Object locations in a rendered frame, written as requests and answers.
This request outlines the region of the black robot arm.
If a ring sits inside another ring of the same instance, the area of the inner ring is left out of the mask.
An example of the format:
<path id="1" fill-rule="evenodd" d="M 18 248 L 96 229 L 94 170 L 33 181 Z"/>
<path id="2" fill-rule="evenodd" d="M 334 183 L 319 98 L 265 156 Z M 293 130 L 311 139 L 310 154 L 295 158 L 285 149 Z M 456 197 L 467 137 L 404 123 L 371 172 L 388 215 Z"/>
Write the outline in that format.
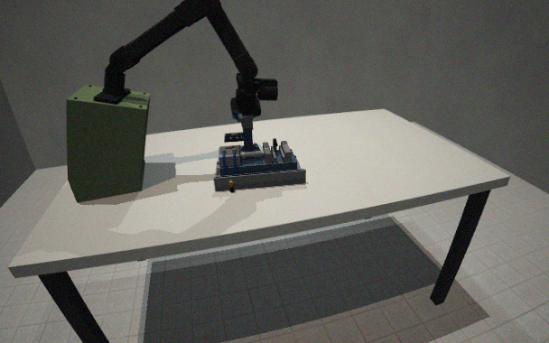
<path id="1" fill-rule="evenodd" d="M 184 0 L 159 23 L 111 54 L 109 65 L 105 69 L 103 91 L 94 96 L 94 101 L 109 104 L 120 102 L 131 91 L 129 88 L 124 89 L 126 74 L 123 72 L 134 67 L 148 52 L 178 31 L 190 27 L 205 16 L 239 71 L 237 73 L 238 89 L 236 89 L 237 105 L 238 96 L 245 103 L 254 100 L 256 102 L 256 93 L 259 100 L 277 100 L 277 80 L 255 79 L 258 72 L 257 66 L 221 7 L 221 2 L 219 0 Z"/>

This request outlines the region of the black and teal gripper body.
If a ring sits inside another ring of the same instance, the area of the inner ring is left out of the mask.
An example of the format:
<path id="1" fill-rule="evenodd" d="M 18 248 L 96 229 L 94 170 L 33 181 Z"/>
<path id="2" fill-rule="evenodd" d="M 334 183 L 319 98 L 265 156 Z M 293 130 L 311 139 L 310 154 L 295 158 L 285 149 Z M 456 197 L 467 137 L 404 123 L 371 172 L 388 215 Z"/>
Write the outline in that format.
<path id="1" fill-rule="evenodd" d="M 255 100 L 250 103 L 245 103 L 238 98 L 238 105 L 236 98 L 231 98 L 230 101 L 231 105 L 231 111 L 233 112 L 233 115 L 235 114 L 242 114 L 242 116 L 254 116 L 254 115 L 261 115 L 261 107 L 259 102 L 259 97 L 256 96 L 256 102 Z"/>

